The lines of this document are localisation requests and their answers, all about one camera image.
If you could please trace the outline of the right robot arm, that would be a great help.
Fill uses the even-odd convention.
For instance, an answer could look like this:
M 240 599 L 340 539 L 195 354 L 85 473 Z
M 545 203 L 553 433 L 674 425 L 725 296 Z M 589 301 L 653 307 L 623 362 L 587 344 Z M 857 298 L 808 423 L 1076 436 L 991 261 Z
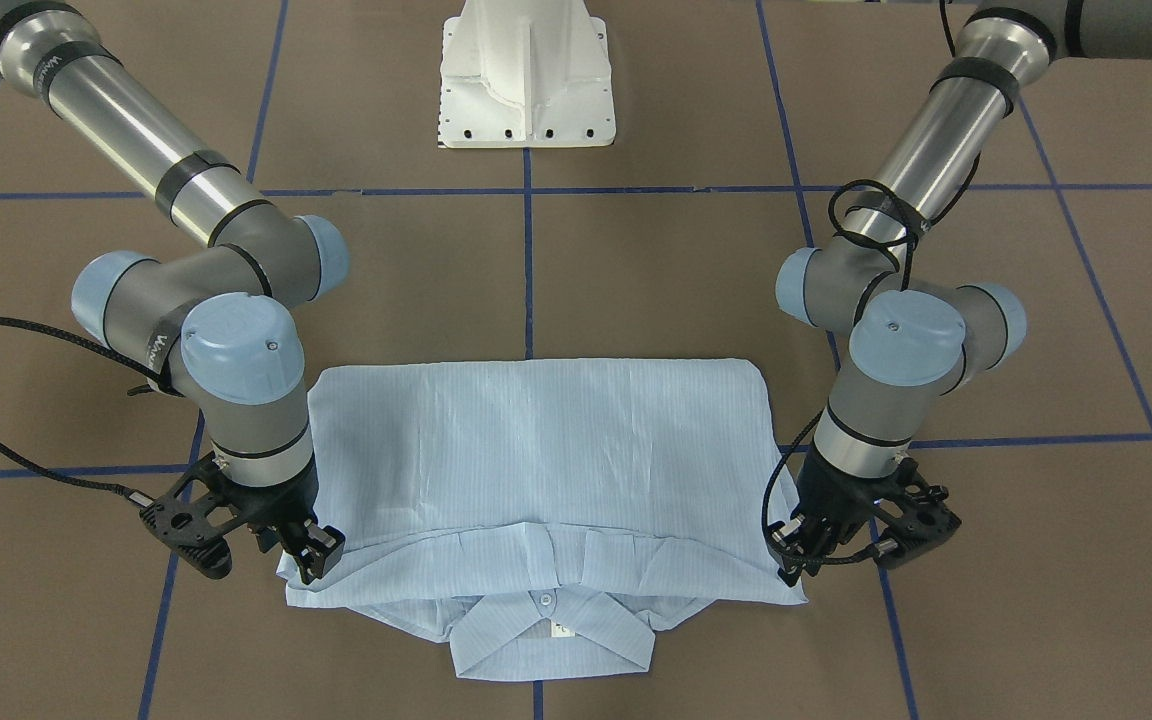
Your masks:
M 143 389 L 185 397 L 212 445 L 160 497 L 69 477 L 1 441 L 0 454 L 67 486 L 123 498 L 156 541 L 207 578 L 229 574 L 227 537 L 241 526 L 262 551 L 291 558 L 303 583 L 325 578 L 346 538 L 314 511 L 305 348 L 291 310 L 344 281 L 342 234 L 320 217 L 288 217 L 257 191 L 70 3 L 0 1 L 0 79 L 76 129 L 200 247 L 172 262 L 114 251 L 88 264 L 70 291 L 83 336 L 5 316 L 0 327 L 88 348 L 141 373 Z

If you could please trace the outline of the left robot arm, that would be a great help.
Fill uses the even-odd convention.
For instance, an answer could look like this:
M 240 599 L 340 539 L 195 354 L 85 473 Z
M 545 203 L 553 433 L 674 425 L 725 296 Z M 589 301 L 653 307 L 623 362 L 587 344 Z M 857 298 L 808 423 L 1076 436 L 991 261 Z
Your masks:
M 785 520 L 761 509 L 765 547 L 790 588 L 829 566 L 896 568 L 960 528 L 911 445 L 940 397 L 1020 350 L 1026 310 L 1005 286 L 927 281 L 914 262 L 1024 88 L 1061 60 L 1152 60 L 1152 1 L 982 1 L 947 47 L 890 156 L 831 195 L 829 241 L 791 252 L 776 275 L 783 313 L 846 344 L 799 434 L 794 507 Z

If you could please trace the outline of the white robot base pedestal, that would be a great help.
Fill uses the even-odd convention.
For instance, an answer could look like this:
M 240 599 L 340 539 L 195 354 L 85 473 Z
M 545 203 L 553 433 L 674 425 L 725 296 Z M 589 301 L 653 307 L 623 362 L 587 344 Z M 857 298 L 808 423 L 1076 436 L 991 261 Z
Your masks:
M 584 1 L 467 1 L 444 20 L 440 78 L 440 147 L 616 141 L 608 28 Z

